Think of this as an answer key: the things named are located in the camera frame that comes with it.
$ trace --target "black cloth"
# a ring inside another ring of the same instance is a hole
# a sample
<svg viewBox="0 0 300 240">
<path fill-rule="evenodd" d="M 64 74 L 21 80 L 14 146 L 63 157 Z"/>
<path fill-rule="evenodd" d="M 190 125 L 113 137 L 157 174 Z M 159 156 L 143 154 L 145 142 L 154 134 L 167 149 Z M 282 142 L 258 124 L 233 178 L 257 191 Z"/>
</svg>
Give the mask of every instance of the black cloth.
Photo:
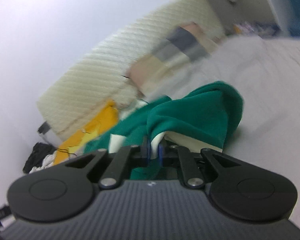
<svg viewBox="0 0 300 240">
<path fill-rule="evenodd" d="M 43 159 L 47 155 L 53 154 L 55 150 L 56 148 L 50 144 L 36 143 L 23 167 L 23 173 L 28 174 L 33 167 L 41 167 Z"/>
</svg>

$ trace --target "white cloth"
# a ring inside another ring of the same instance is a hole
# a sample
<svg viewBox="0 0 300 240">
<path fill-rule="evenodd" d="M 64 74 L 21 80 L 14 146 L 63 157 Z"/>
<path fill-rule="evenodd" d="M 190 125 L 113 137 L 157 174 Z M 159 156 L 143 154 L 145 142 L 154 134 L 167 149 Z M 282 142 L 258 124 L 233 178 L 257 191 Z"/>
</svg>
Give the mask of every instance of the white cloth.
<svg viewBox="0 0 300 240">
<path fill-rule="evenodd" d="M 135 99 L 131 102 L 131 104 L 122 109 L 120 111 L 120 114 L 119 114 L 119 119 L 122 121 L 124 119 L 126 119 L 128 116 L 130 116 L 133 112 L 135 112 L 136 110 L 146 106 L 148 103 L 144 100 L 141 100 L 141 99 Z"/>
<path fill-rule="evenodd" d="M 109 147 L 108 147 L 109 153 L 116 153 L 117 151 L 119 151 L 119 149 L 121 148 L 125 140 L 126 137 L 123 135 L 110 134 Z"/>
<path fill-rule="evenodd" d="M 53 166 L 54 159 L 56 158 L 57 151 L 55 151 L 53 154 L 48 154 L 42 161 L 41 167 L 33 167 L 29 173 L 33 173 L 35 171 L 41 171 L 46 168 L 49 168 Z"/>
<path fill-rule="evenodd" d="M 300 227 L 300 40 L 231 38 L 151 96 L 178 99 L 216 80 L 244 99 L 241 123 L 224 153 L 290 179 L 298 190 L 290 219 Z"/>
<path fill-rule="evenodd" d="M 173 131 L 167 131 L 164 135 L 164 138 L 168 141 L 175 142 L 178 145 L 187 147 L 191 152 L 194 153 L 199 153 L 203 148 L 210 148 L 217 152 L 222 152 L 222 149 L 219 147 Z"/>
</svg>

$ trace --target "pile of clothes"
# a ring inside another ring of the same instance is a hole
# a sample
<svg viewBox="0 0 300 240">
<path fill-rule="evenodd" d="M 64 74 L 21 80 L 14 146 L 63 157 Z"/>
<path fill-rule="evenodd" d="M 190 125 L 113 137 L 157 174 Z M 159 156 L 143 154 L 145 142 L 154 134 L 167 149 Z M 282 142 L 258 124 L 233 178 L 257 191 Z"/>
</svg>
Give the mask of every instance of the pile of clothes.
<svg viewBox="0 0 300 240">
<path fill-rule="evenodd" d="M 56 148 L 53 145 L 38 142 L 27 159 L 23 172 L 25 174 L 39 171 L 42 167 L 51 167 L 56 157 Z"/>
<path fill-rule="evenodd" d="M 222 152 L 242 117 L 243 100 L 233 87 L 214 82 L 178 100 L 154 96 L 165 80 L 186 65 L 209 57 L 217 48 L 196 23 L 177 26 L 124 74 L 138 90 L 138 98 L 121 106 L 120 111 L 115 98 L 109 98 L 91 121 L 55 149 L 53 164 L 98 148 L 114 153 L 121 146 L 141 144 L 144 136 L 151 141 L 151 159 L 157 158 L 157 147 L 163 138 L 193 152 L 205 147 Z M 158 172 L 149 171 L 140 171 L 141 177 L 152 178 Z"/>
</svg>

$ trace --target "screw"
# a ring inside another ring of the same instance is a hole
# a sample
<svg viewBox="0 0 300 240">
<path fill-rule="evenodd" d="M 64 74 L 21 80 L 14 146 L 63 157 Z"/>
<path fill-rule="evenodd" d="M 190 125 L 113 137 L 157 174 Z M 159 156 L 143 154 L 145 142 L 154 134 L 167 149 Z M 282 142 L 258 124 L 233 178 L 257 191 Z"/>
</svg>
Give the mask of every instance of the screw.
<svg viewBox="0 0 300 240">
<path fill-rule="evenodd" d="M 188 184 L 192 187 L 201 186 L 203 184 L 203 180 L 200 178 L 191 178 L 188 180 Z"/>
<path fill-rule="evenodd" d="M 104 178 L 100 181 L 101 185 L 105 187 L 113 186 L 117 183 L 117 181 L 114 178 Z"/>
</svg>

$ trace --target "green cloth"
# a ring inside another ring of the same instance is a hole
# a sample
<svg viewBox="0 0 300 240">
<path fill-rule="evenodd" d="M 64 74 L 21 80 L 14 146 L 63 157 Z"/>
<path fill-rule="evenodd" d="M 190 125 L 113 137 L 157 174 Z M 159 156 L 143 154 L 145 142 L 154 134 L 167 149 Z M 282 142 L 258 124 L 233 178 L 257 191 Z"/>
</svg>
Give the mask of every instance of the green cloth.
<svg viewBox="0 0 300 240">
<path fill-rule="evenodd" d="M 110 135 L 123 135 L 123 146 L 141 144 L 143 137 L 150 141 L 165 131 L 174 131 L 218 148 L 237 128 L 242 117 L 243 100 L 230 85 L 218 81 L 202 86 L 182 99 L 165 96 L 119 122 L 98 140 L 87 143 L 84 153 L 108 148 Z M 149 168 L 137 168 L 131 179 L 152 179 L 158 173 L 158 162 L 151 161 Z"/>
</svg>

